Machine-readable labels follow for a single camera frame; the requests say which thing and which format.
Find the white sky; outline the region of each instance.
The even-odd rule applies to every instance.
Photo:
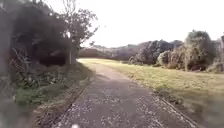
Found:
[[[50,0],[59,11],[61,0]],[[224,32],[223,0],[79,0],[93,11],[101,28],[92,37],[107,47],[143,41],[185,40],[188,32],[207,31],[212,39]]]

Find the shrub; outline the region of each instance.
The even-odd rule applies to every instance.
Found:
[[[205,70],[215,58],[215,48],[207,32],[192,31],[186,38],[186,70]]]
[[[185,51],[186,48],[184,46],[180,46],[171,52],[170,62],[167,67],[171,69],[184,69]]]
[[[35,90],[18,89],[16,93],[16,103],[19,105],[40,105],[43,100],[42,94]]]
[[[153,41],[136,55],[136,59],[144,64],[155,64],[160,53],[172,50],[173,44],[166,41]]]
[[[159,63],[153,64],[152,67],[160,67],[161,65]]]
[[[78,57],[109,58],[110,56],[94,48],[83,48],[79,51]]]
[[[174,40],[174,41],[169,42],[169,43],[173,44],[174,48],[178,48],[178,47],[184,45],[184,43],[182,41],[180,41],[180,40]]]
[[[66,26],[62,16],[43,2],[22,5],[13,25],[11,68],[29,72],[37,62],[46,66],[66,64],[71,44],[64,36]]]
[[[161,53],[158,57],[158,63],[161,66],[167,67],[171,59],[171,51],[165,51]]]
[[[142,63],[137,60],[136,56],[132,56],[128,62],[129,64],[142,65]]]

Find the grass verge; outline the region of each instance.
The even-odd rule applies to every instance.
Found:
[[[82,59],[82,62],[107,65],[124,73],[140,84],[152,88],[156,94],[169,102],[184,106],[188,113],[199,119],[197,121],[212,122],[213,117],[218,117],[217,112],[224,116],[220,107],[224,105],[223,74],[128,65],[106,59]]]
[[[51,128],[85,89],[91,75],[91,70],[81,63],[48,68],[18,81],[15,101],[20,107],[29,108],[32,127]]]

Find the green grass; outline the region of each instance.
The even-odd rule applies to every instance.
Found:
[[[81,59],[84,64],[110,66],[172,103],[181,104],[191,113],[202,116],[211,102],[224,99],[224,75],[194,73],[160,67],[128,65],[106,59]]]
[[[54,71],[47,72],[44,75],[44,78],[49,80],[43,80],[43,78],[38,79],[38,76],[35,76],[34,80],[39,80],[38,82],[27,82],[24,80],[18,81],[16,84],[16,103],[22,106],[38,106],[43,103],[51,102],[55,99],[58,99],[57,96],[64,93],[69,89],[73,84],[85,79],[90,74],[90,70],[84,65],[78,63],[69,68],[69,71],[66,71],[64,67],[54,68]]]

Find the grassy field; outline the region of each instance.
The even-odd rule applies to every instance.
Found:
[[[106,59],[82,59],[84,64],[99,63],[110,66],[133,80],[150,87],[168,101],[184,106],[197,117],[208,117],[210,109],[224,99],[224,75],[194,73],[160,67],[128,65]]]

